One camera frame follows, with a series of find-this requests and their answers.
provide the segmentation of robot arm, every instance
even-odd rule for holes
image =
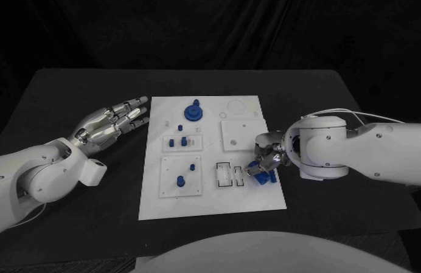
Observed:
[[[0,232],[37,207],[62,198],[78,181],[87,186],[100,184],[107,166],[88,157],[106,150],[122,134],[149,122],[149,118],[136,120],[148,112],[140,107],[146,102],[142,97],[100,109],[80,122],[68,139],[60,138],[0,156]],[[18,183],[28,193],[21,198]]]
[[[286,132],[257,136],[248,175],[293,162],[305,179],[336,179],[354,168],[371,179],[420,185],[420,133],[421,124],[372,123],[348,131],[339,117],[308,117]]]

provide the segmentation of black table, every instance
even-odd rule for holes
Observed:
[[[321,109],[358,109],[335,71],[44,69],[3,130],[0,154],[67,137],[87,114],[142,95],[259,95],[269,130],[285,130]],[[344,118],[358,126],[349,114]],[[137,221],[148,128],[119,141],[94,157],[109,166],[101,184],[80,184],[38,219],[0,234],[0,267],[158,255],[207,237],[251,230],[331,238],[421,226],[404,185],[355,171],[332,181],[309,181],[296,167],[279,169],[287,210]]]

